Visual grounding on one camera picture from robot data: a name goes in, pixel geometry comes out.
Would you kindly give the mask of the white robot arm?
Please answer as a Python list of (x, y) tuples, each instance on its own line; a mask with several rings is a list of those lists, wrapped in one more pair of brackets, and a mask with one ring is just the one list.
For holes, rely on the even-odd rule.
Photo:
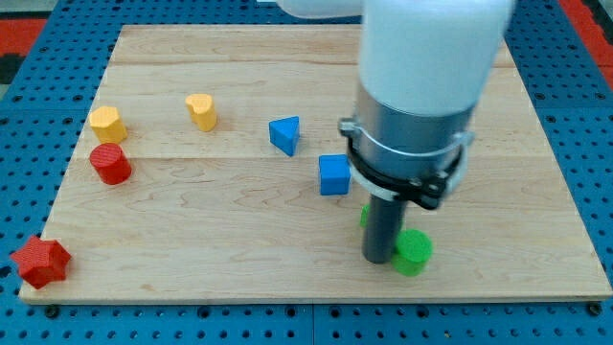
[(428, 210), (464, 177), (468, 130), (514, 0), (276, 0), (303, 19), (360, 16), (348, 141), (354, 178), (385, 201)]

